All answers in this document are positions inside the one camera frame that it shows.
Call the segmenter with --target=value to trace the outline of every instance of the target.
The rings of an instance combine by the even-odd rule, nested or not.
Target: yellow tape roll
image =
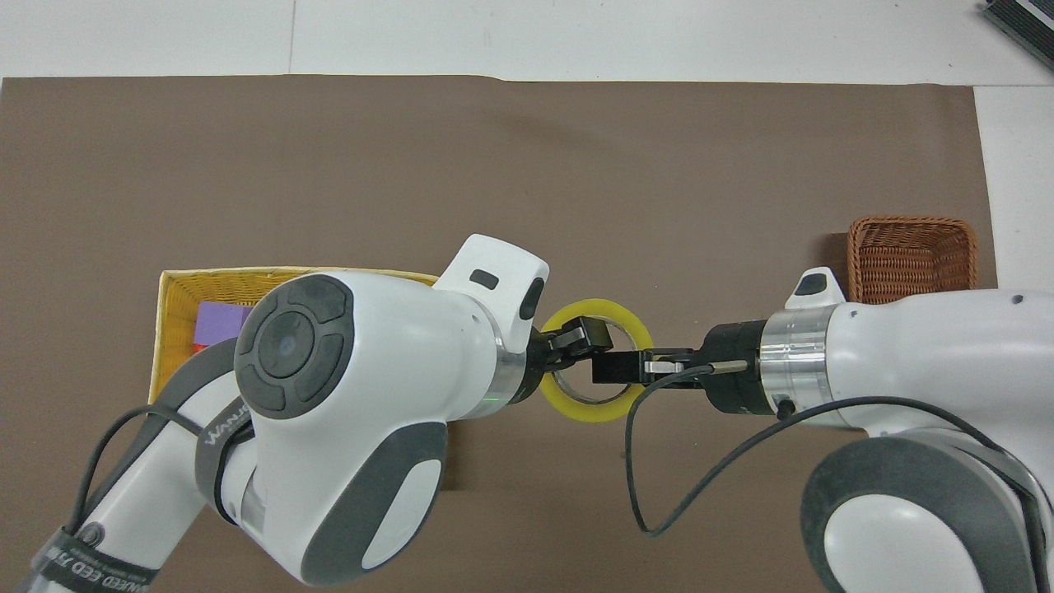
[[[557,312],[542,328],[542,332],[553,332],[577,317],[602,319],[622,330],[629,337],[635,351],[652,348],[651,335],[644,324],[629,310],[605,299],[586,299],[571,303]],[[580,422],[610,422],[629,413],[633,401],[644,392],[641,386],[627,386],[617,397],[600,403],[584,403],[572,398],[561,387],[559,373],[547,373],[542,378],[542,395],[549,400],[557,412]]]

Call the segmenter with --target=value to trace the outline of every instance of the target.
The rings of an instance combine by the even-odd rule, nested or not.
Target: yellow woven basket
[[[405,277],[431,285],[433,275],[398,270],[366,268],[214,268],[161,272],[157,293],[157,325],[149,402],[169,382],[172,374],[194,354],[194,324],[202,301],[252,307],[279,283],[309,272],[353,270]]]

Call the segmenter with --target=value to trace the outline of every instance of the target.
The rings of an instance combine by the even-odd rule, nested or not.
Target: circular control button panel
[[[234,358],[241,397],[268,418],[295,418],[333,393],[351,359],[354,299],[344,282],[308,275],[253,309]]]

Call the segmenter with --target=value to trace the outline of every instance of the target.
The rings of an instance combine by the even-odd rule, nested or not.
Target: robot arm
[[[305,584],[375,570],[431,508],[446,423],[536,388],[527,345],[547,276],[473,235],[433,286],[335,271],[276,288],[159,397],[201,433],[150,417],[22,589],[147,591],[207,502]]]
[[[716,374],[711,363],[727,360],[741,371]],[[717,327],[698,351],[598,354],[592,367],[598,383],[705,389],[722,412],[776,415],[769,436],[805,418],[866,431],[871,439],[816,469],[803,495],[806,550],[831,591],[1050,591],[1052,294],[972,290],[863,305],[846,303],[818,268],[768,320]],[[931,413],[856,406],[875,397],[950,412],[990,447]]]

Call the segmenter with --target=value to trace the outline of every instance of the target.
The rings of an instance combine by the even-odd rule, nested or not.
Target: wicker basket
[[[202,301],[232,305],[255,305],[279,283],[319,270],[359,270],[405,277],[431,285],[436,277],[396,270],[363,268],[216,268],[161,272],[157,295],[157,327],[154,365],[150,378],[150,402],[168,383],[172,374],[194,354],[194,324]]]
[[[977,235],[957,218],[860,218],[850,226],[847,259],[848,300],[858,303],[977,286]]]

